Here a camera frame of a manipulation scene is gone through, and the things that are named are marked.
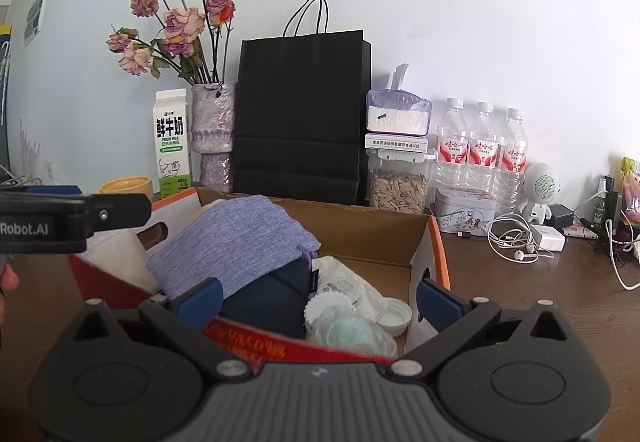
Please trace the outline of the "person's left hand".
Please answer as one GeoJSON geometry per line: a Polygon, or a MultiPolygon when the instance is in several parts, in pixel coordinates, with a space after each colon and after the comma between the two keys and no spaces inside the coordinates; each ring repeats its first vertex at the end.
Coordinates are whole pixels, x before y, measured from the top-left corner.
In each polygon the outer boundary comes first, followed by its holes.
{"type": "Polygon", "coordinates": [[[6,321],[6,308],[8,307],[6,304],[6,293],[20,286],[20,279],[9,264],[7,264],[2,271],[0,284],[0,325],[3,325],[6,321]]]}

